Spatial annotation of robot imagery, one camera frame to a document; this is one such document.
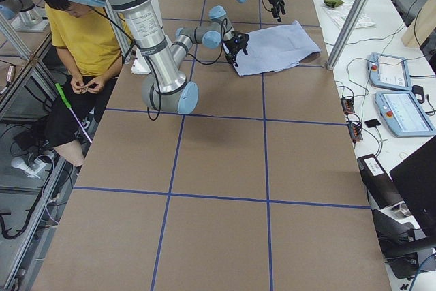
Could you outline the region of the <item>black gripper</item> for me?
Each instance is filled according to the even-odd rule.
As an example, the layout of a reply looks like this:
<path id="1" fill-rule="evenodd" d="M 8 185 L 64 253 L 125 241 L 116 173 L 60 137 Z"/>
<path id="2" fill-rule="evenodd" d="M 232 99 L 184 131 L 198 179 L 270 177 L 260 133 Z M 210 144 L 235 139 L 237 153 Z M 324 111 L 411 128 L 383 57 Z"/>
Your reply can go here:
<path id="1" fill-rule="evenodd" d="M 277 19 L 277 22 L 281 22 L 282 15 L 285 15 L 285 2 L 284 0 L 268 0 L 271 6 L 271 14 L 273 18 Z"/>
<path id="2" fill-rule="evenodd" d="M 233 31 L 232 37 L 224 42 L 226 47 L 225 58 L 227 62 L 238 67 L 236 62 L 237 54 L 242 51 L 245 55 L 248 55 L 247 46 L 249 41 L 249 35 L 240 31 Z"/>

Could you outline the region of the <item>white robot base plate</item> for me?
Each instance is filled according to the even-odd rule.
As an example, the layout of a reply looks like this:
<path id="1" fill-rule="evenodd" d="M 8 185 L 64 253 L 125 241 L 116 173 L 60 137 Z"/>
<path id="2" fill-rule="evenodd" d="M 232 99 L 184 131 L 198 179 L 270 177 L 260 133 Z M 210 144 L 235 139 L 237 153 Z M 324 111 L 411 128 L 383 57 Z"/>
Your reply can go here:
<path id="1" fill-rule="evenodd" d="M 133 74 L 145 75 L 149 74 L 151 71 L 146 60 L 143 57 L 137 57 L 131 67 L 131 72 Z"/>

